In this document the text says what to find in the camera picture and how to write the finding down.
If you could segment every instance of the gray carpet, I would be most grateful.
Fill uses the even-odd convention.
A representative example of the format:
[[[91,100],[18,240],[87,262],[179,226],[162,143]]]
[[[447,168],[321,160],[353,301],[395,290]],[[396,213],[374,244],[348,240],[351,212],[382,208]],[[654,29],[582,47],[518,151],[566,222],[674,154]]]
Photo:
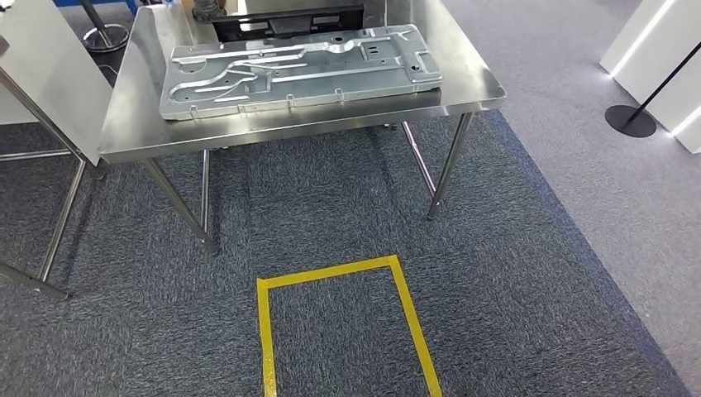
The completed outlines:
[[[694,395],[701,395],[701,155],[660,130],[614,131],[636,105],[598,65],[641,0],[443,0],[508,92],[503,115]]]
[[[454,118],[414,123],[437,175]],[[3,151],[50,146],[0,127]],[[197,155],[161,160],[198,207]],[[0,260],[36,272],[75,167],[0,165]],[[401,132],[216,151],[211,257],[139,165],[83,184],[50,281],[0,283],[2,395],[260,395],[255,278],[398,254],[446,395],[687,395],[498,112],[442,214]],[[280,395],[425,395],[388,271],[270,292]]]

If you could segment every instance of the tabletop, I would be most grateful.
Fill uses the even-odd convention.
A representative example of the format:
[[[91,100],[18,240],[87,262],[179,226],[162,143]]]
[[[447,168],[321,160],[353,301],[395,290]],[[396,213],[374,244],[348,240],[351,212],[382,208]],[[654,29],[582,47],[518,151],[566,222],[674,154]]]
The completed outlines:
[[[307,108],[166,122],[159,103],[176,45],[217,42],[191,0],[140,7],[103,125],[100,156],[138,161],[220,147],[498,108],[506,92],[440,0],[365,0],[365,27],[413,24],[443,73],[440,89]],[[334,0],[305,0],[333,4]],[[289,0],[229,0],[230,14],[279,11]]]

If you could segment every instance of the yellow floor marking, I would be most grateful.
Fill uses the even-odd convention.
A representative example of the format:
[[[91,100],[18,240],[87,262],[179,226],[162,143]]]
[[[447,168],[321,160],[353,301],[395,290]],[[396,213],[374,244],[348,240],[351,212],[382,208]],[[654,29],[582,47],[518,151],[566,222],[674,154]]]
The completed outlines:
[[[326,279],[337,275],[347,275],[363,270],[372,270],[380,267],[389,267],[392,271],[394,283],[399,292],[399,299],[402,301],[404,315],[407,317],[409,332],[412,334],[414,346],[417,349],[418,359],[423,370],[423,377],[426,379],[426,386],[431,397],[441,396],[441,386],[438,384],[436,370],[433,369],[431,354],[428,352],[426,340],[423,338],[421,325],[418,322],[416,309],[412,302],[412,296],[409,293],[407,281],[404,279],[402,268],[399,266],[399,260],[396,255],[383,256],[380,258],[370,259],[349,263],[345,265],[336,265],[323,269],[303,271],[291,275],[281,275],[270,279],[258,279],[256,289],[258,293],[258,323],[260,327],[260,345],[262,349],[263,361],[263,389],[266,397],[275,397],[277,386],[275,384],[275,364],[273,354],[273,333],[270,326],[270,305],[268,301],[268,289],[284,287],[287,285],[295,285],[306,283],[308,281]]]
[[[404,273],[402,273],[402,268],[399,267],[399,261],[397,260],[396,256],[393,257],[393,263],[389,266],[389,268],[392,269],[394,283],[397,285],[399,298],[402,300],[402,306],[404,307],[404,315],[407,316],[409,331],[412,333],[414,346],[417,349],[418,360],[421,362],[423,377],[426,379],[428,393],[432,397],[440,396],[442,395],[441,386],[438,384],[436,370],[433,369],[431,353],[428,352],[428,346],[426,346],[426,340],[423,338],[421,324],[418,322],[416,309],[414,308],[414,303],[412,302],[412,296],[409,293],[407,281],[404,279]]]
[[[258,279],[258,325],[260,327],[260,345],[263,361],[263,389],[265,395],[275,397],[275,363],[273,357],[273,332],[270,329],[270,305],[268,303],[268,285]]]

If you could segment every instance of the stainless steel table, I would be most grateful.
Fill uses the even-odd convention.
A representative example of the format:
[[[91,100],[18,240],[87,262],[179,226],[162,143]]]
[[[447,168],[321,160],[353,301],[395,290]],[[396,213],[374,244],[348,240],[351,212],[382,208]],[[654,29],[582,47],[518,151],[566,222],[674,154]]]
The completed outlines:
[[[304,0],[314,5],[333,0]],[[399,123],[433,197],[434,218],[460,154],[474,112],[498,108],[506,92],[440,0],[365,0],[365,27],[414,24],[444,76],[440,90],[349,103],[270,112],[240,113],[186,122],[165,122],[159,113],[166,60],[176,45],[217,42],[211,25],[194,22],[185,3],[142,7],[112,94],[103,127],[100,156],[110,163],[141,161],[199,241],[217,248],[207,235],[209,151],[228,146],[311,136],[350,128]],[[289,0],[227,2],[230,14],[299,8]],[[438,185],[435,186],[409,130],[407,120],[461,115]],[[201,216],[193,215],[155,160],[159,155],[203,153]]]

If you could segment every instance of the stamped metal plate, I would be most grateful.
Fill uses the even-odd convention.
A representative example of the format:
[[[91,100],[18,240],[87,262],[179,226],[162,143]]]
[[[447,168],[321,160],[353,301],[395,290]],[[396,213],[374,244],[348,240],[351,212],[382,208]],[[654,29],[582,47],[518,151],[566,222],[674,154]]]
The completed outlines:
[[[296,108],[427,91],[441,80],[414,25],[180,46],[160,113],[191,120]]]

